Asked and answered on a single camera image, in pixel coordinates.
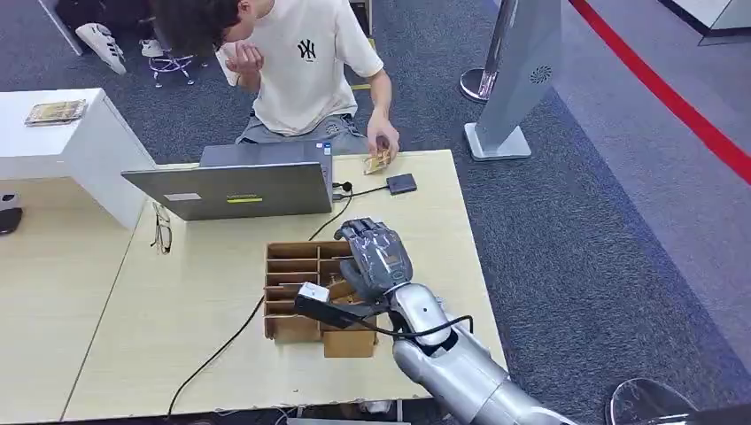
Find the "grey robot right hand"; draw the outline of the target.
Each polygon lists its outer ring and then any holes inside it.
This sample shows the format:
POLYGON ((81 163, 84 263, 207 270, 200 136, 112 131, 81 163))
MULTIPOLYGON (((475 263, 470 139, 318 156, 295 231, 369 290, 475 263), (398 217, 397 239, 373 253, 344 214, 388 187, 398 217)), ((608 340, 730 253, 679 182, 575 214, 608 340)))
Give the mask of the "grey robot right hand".
POLYGON ((382 222, 361 218, 344 222, 335 232, 352 257, 339 262, 341 275, 356 294, 376 303, 397 287, 410 283, 414 271, 399 235, 382 222))

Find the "person's left hand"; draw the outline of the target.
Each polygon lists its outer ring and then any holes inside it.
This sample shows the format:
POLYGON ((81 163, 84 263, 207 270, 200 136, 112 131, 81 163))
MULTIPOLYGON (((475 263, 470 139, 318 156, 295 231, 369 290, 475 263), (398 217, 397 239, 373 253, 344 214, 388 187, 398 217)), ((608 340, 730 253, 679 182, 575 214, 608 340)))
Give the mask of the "person's left hand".
POLYGON ((399 132, 391 124, 388 112, 375 109, 367 125, 368 151, 372 156, 387 152, 389 162, 399 153, 399 132))

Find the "person's right hand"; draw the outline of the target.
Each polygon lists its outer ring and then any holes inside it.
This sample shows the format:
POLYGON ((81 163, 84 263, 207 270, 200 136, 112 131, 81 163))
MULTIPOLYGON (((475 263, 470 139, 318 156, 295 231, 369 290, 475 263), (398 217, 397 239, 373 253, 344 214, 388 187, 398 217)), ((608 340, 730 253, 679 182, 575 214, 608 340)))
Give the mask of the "person's right hand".
POLYGON ((229 71, 242 75, 258 73, 264 58, 252 43, 246 41, 228 43, 223 47, 227 56, 226 66, 229 71))

